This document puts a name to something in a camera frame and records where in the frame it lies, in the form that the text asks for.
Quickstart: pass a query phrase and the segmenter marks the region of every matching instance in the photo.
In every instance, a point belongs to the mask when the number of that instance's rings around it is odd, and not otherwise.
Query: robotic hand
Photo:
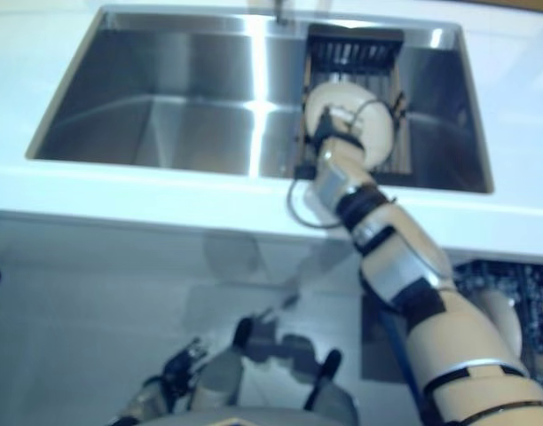
[[[328,108],[321,120],[330,120]],[[379,191],[364,169],[367,153],[359,141],[332,135],[313,140],[319,153],[314,190],[362,255],[364,287],[405,318],[424,423],[543,425],[543,389],[494,325],[456,291],[444,251]]]

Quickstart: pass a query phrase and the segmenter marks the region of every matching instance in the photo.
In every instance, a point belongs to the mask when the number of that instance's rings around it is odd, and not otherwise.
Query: stainless steel sink
[[[101,9],[28,157],[291,178],[309,25],[399,28],[404,44],[390,87],[375,75],[336,77],[354,78],[381,98],[405,94],[395,152],[375,177],[389,185],[492,191],[459,27],[304,13],[279,25],[264,13],[208,13]]]

